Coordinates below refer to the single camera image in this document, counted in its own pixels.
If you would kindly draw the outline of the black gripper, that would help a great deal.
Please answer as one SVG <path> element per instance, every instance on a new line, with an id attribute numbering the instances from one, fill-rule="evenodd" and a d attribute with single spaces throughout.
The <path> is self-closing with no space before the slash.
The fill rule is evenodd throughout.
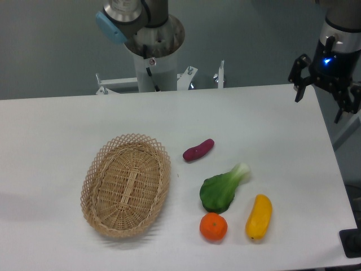
<path id="1" fill-rule="evenodd" d="M 339 109 L 334 118 L 337 124 L 344 112 L 356 114 L 360 110 L 360 81 L 353 81 L 356 66 L 356 52 L 336 51 L 336 37 L 328 37 L 325 43 L 319 42 L 313 61 L 302 54 L 293 63 L 288 81 L 296 91 L 295 102 L 302 100 L 306 87 L 317 87 L 332 91 Z M 310 75 L 302 77 L 302 71 L 308 68 Z"/>

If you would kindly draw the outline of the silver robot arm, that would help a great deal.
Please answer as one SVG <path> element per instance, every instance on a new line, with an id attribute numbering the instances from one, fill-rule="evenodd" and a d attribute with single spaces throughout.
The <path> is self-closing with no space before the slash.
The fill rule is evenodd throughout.
<path id="1" fill-rule="evenodd" d="M 299 102 L 309 85 L 332 94 L 338 105 L 334 119 L 360 109 L 360 83 L 353 73 L 360 59 L 360 1 L 318 1 L 327 7 L 314 57 L 299 56 L 293 63 L 288 81 Z"/>

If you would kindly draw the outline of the silver robot base joint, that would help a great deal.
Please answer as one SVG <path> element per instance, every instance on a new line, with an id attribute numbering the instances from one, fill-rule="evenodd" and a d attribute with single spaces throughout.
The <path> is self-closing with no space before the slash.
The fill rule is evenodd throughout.
<path id="1" fill-rule="evenodd" d="M 171 55 L 185 39 L 184 26 L 169 14 L 167 0 L 105 1 L 95 21 L 110 41 L 145 59 Z"/>

